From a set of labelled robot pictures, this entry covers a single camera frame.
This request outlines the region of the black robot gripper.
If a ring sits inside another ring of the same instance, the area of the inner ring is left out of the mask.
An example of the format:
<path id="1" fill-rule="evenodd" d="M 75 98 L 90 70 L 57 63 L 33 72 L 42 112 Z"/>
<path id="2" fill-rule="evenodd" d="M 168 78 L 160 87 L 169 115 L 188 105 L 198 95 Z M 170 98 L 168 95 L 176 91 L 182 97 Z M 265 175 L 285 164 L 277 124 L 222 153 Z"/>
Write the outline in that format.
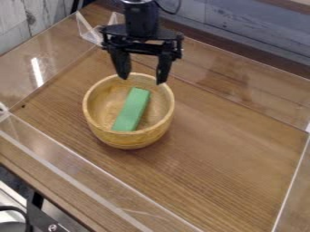
<path id="1" fill-rule="evenodd" d="M 131 72 L 131 53 L 160 57 L 157 84 L 168 82 L 173 61 L 182 58 L 184 35 L 160 23 L 157 0 L 122 0 L 123 24 L 105 25 L 101 29 L 102 46 L 109 51 L 115 71 L 122 79 Z"/>

